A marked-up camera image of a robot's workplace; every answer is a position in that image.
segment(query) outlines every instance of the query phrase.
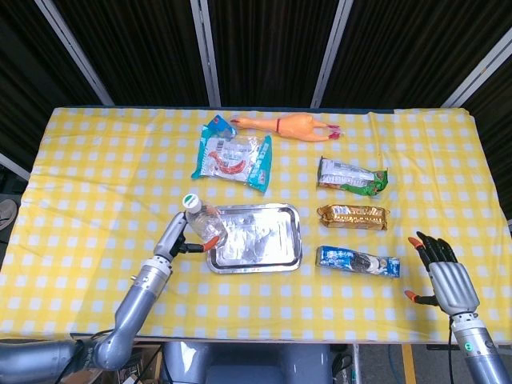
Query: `yellow checkered tablecloth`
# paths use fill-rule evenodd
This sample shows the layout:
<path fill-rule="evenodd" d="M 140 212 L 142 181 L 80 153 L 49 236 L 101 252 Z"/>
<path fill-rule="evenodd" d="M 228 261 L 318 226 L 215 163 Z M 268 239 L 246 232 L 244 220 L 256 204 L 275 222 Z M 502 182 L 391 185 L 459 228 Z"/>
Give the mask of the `yellow checkered tablecloth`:
<path fill-rule="evenodd" d="M 212 110 L 59 108 L 48 123 L 0 273 L 2 336 L 62 338 L 111 328 L 130 276 L 195 192 L 216 205 L 288 202 L 300 214 L 303 260 L 289 273 L 219 275 L 205 256 L 180 255 L 142 335 L 317 341 L 444 341 L 448 319 L 403 294 L 431 292 L 407 236 L 443 236 L 467 267 L 493 338 L 512 340 L 512 241 L 474 120 L 465 111 L 320 114 L 346 135 L 299 142 L 273 136 L 263 195 L 216 178 L 191 180 Z M 262 135 L 261 132 L 242 134 Z M 321 155 L 389 168 L 376 198 L 316 187 Z M 388 231 L 328 229 L 317 207 L 390 210 Z M 187 232 L 190 241 L 198 239 Z M 389 279 L 322 269 L 320 245 L 402 258 Z"/>

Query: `black curtain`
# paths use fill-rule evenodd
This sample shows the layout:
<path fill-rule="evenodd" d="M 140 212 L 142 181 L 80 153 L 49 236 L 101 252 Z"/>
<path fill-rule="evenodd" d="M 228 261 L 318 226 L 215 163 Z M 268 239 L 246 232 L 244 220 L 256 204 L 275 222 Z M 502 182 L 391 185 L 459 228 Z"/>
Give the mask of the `black curtain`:
<path fill-rule="evenodd" d="M 507 219 L 512 219 L 512 57 L 464 103 L 475 118 Z"/>
<path fill-rule="evenodd" d="M 222 106 L 310 106 L 338 0 L 208 3 Z"/>
<path fill-rule="evenodd" d="M 0 152 L 32 170 L 54 108 L 99 100 L 33 1 L 0 2 Z"/>
<path fill-rule="evenodd" d="M 439 107 L 512 27 L 503 0 L 355 0 L 322 106 Z"/>
<path fill-rule="evenodd" d="M 57 0 L 117 105 L 206 106 L 187 0 Z"/>

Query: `green snack package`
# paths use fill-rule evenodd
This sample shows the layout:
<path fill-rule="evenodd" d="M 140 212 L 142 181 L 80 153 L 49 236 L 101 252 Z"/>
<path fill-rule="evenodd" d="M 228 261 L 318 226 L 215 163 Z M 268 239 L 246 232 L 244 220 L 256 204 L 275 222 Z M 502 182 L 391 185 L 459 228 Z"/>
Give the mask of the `green snack package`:
<path fill-rule="evenodd" d="M 387 170 L 372 172 L 322 156 L 318 164 L 318 185 L 375 196 L 387 186 Z"/>

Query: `food packaging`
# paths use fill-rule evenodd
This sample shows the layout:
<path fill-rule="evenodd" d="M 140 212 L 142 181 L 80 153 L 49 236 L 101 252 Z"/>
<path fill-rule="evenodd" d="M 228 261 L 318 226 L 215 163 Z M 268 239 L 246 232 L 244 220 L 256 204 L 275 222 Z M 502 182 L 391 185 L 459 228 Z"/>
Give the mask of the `food packaging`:
<path fill-rule="evenodd" d="M 400 277 L 400 259 L 373 256 L 355 250 L 320 246 L 317 248 L 317 266 L 328 266 L 360 274 L 376 274 L 390 278 Z"/>
<path fill-rule="evenodd" d="M 365 170 L 322 156 L 318 164 L 318 185 L 375 196 L 386 188 L 387 170 Z"/>
<path fill-rule="evenodd" d="M 192 178 L 213 176 L 244 182 L 265 192 L 272 166 L 272 138 L 219 137 L 216 130 L 204 126 L 199 143 L 198 164 Z"/>
<path fill-rule="evenodd" d="M 329 204 L 317 209 L 320 222 L 329 228 L 387 230 L 386 210 L 379 206 Z"/>

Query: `metal tray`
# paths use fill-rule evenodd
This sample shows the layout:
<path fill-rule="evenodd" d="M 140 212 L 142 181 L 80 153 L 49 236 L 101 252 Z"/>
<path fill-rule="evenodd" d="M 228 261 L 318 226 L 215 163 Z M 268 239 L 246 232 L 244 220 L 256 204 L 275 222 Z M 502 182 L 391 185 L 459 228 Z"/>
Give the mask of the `metal tray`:
<path fill-rule="evenodd" d="M 289 204 L 218 206 L 226 244 L 210 250 L 208 266 L 218 274 L 296 270 L 302 260 L 297 210 Z"/>

